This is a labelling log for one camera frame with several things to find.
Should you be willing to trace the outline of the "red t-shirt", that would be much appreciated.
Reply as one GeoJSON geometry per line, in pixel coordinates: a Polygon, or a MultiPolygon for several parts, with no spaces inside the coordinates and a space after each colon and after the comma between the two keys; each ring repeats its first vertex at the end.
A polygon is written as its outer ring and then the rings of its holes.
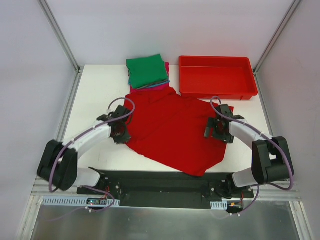
{"type": "Polygon", "coordinates": [[[223,161],[227,144],[204,136],[208,119],[216,116],[210,103],[182,97],[172,87],[126,98],[124,106],[134,111],[126,145],[137,154],[197,177],[223,161]]]}

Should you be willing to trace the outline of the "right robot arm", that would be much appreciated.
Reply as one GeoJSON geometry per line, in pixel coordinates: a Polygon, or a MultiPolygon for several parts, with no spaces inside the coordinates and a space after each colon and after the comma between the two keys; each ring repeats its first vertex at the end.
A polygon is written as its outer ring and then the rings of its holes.
{"type": "Polygon", "coordinates": [[[251,166],[229,174],[215,189],[226,199],[237,197],[246,187],[275,185],[276,181],[290,181],[286,190],[293,188],[294,168],[287,140],[274,137],[250,125],[241,115],[234,115],[227,104],[215,106],[215,117],[208,118],[204,137],[213,137],[225,144],[237,138],[251,149],[251,166]]]}

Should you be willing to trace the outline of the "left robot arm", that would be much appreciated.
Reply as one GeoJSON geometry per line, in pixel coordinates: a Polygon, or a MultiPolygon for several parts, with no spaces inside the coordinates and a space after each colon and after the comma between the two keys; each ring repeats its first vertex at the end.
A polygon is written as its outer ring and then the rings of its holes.
{"type": "Polygon", "coordinates": [[[86,152],[108,138],[112,138],[116,144],[127,143],[131,136],[126,122],[131,114],[131,110],[119,105],[115,111],[99,116],[83,133],[69,140],[49,141],[41,157],[37,176],[49,183],[51,192],[88,186],[94,194],[102,194],[106,188],[103,174],[92,167],[79,167],[78,161],[86,152]]]}

